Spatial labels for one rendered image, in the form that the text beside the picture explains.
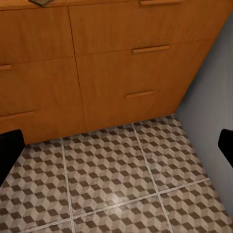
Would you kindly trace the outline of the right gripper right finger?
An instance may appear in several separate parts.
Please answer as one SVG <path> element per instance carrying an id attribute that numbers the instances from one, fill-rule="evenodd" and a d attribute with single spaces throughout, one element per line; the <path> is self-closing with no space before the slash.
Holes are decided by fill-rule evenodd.
<path id="1" fill-rule="evenodd" d="M 223 129 L 219 136 L 218 147 L 233 167 L 233 131 Z"/>

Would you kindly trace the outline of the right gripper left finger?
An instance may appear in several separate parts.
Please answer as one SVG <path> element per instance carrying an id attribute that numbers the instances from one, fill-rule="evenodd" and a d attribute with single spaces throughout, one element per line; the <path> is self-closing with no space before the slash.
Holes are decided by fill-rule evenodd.
<path id="1" fill-rule="evenodd" d="M 25 147 L 21 130 L 0 134 L 0 187 Z"/>

